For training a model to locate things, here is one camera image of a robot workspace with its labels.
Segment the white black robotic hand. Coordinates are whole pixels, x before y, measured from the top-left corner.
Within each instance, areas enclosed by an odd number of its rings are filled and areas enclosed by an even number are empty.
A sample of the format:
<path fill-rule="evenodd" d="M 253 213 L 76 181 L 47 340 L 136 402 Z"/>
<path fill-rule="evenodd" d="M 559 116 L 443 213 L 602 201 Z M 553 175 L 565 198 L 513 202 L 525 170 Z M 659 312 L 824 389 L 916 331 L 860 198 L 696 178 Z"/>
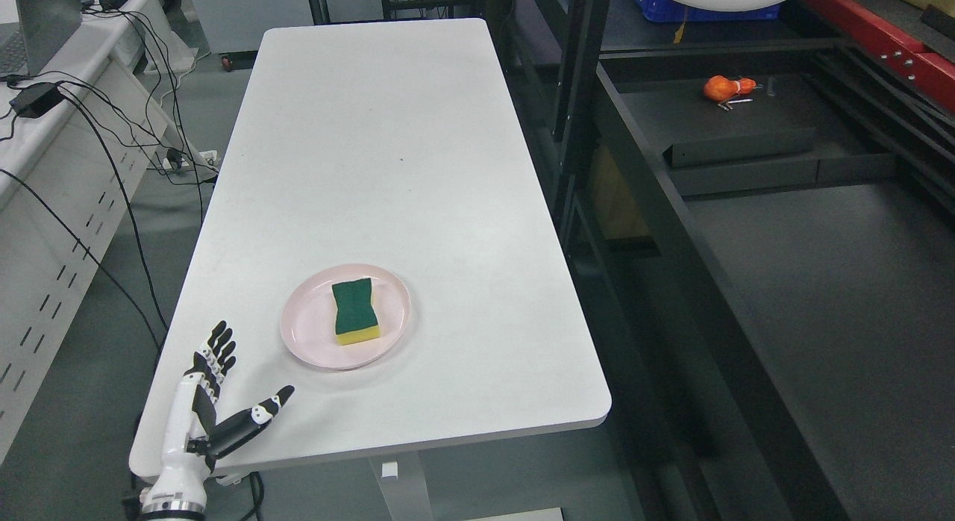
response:
<path fill-rule="evenodd" d="M 237 362 L 236 347 L 232 328 L 221 321 L 193 354 L 169 409 L 160 476 L 141 493 L 140 512 L 190 508 L 206 517 L 204 482 L 217 462 L 258 436 L 294 393 L 294 386 L 284 386 L 265 401 L 217 420 L 222 386 Z"/>

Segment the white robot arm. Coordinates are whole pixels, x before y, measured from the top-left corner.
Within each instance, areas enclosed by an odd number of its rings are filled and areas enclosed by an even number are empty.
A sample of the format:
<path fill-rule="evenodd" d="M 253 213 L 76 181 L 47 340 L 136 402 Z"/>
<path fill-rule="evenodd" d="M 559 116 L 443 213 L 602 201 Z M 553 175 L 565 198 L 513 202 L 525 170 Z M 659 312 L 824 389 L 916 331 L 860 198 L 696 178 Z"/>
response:
<path fill-rule="evenodd" d="M 202 511 L 190 510 L 172 510 L 171 508 L 160 508 L 154 511 L 141 511 L 137 520 L 204 520 L 205 514 Z"/>

